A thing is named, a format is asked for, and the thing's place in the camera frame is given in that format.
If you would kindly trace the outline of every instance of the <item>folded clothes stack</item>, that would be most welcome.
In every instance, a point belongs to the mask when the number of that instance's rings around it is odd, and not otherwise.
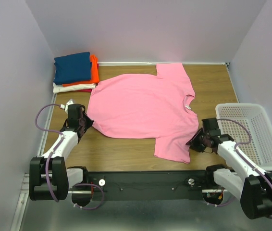
[[[53,92],[91,92],[99,82],[98,59],[89,52],[55,58]]]

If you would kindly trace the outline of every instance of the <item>folded orange shirt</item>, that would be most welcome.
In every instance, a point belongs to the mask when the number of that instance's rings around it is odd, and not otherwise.
[[[66,83],[66,84],[63,84],[63,86],[68,87],[68,86],[73,86],[73,85],[77,85],[77,84],[98,83],[99,82],[98,58],[94,54],[92,54],[92,55],[90,55],[90,62],[92,63],[92,65],[91,65],[91,80],[78,81],[75,83]]]

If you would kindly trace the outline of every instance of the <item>folded white shirt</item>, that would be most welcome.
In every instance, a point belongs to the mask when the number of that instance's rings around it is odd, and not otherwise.
[[[94,89],[96,88],[95,83],[89,83],[89,84],[77,84],[77,85],[72,85],[68,87],[64,87],[63,85],[56,85],[53,83],[54,87],[54,94],[60,93],[60,92],[67,92],[67,91],[74,91],[74,90],[84,90],[84,89]]]

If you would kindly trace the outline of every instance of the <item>wooden surface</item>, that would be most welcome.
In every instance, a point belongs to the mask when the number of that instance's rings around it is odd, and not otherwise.
[[[236,97],[224,65],[186,65],[185,71],[191,79],[196,98],[190,104],[201,119],[216,117],[215,106],[219,103],[234,103]],[[101,80],[121,74],[156,75],[155,66],[101,66]],[[69,99],[88,106],[90,93],[67,92],[57,95],[56,103],[66,104]],[[51,129],[60,129],[67,115],[58,107],[50,123]],[[45,145],[48,150],[58,135],[49,133]],[[196,170],[224,163],[216,154],[196,153],[190,150],[190,164],[177,163],[154,157],[155,139],[113,139],[90,128],[80,143],[72,150],[66,166],[86,166],[89,171],[138,171],[138,170]]]

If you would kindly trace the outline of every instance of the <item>white wall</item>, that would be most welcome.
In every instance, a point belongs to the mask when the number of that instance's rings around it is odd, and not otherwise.
[[[268,0],[243,40],[230,74],[241,103],[263,105],[272,122],[272,0]]]
[[[26,0],[55,56],[229,62],[266,0]]]
[[[52,76],[53,55],[25,1],[0,0],[0,231],[10,230],[24,172],[37,153],[34,118],[51,101]]]

